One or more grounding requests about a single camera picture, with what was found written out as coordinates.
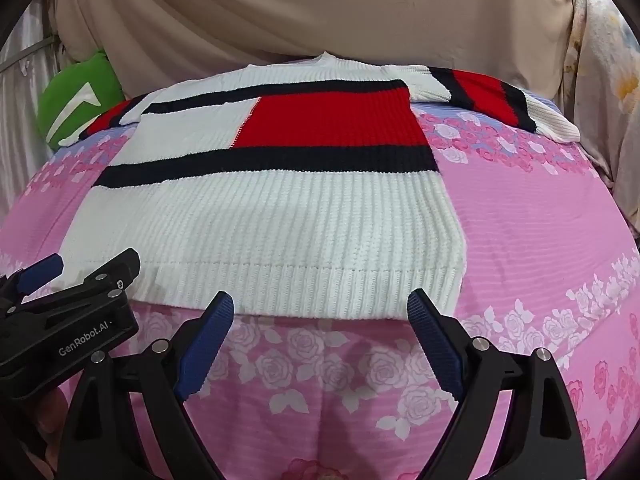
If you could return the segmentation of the person left hand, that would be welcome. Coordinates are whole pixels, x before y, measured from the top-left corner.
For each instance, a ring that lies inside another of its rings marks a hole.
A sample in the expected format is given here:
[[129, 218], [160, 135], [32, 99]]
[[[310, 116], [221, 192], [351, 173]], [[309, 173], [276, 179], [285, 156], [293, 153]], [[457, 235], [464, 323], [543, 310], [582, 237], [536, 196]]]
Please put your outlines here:
[[58, 470], [60, 452], [68, 403], [60, 388], [55, 388], [41, 400], [36, 419], [41, 437], [46, 441], [44, 458], [33, 457], [32, 461], [46, 479], [53, 479]]

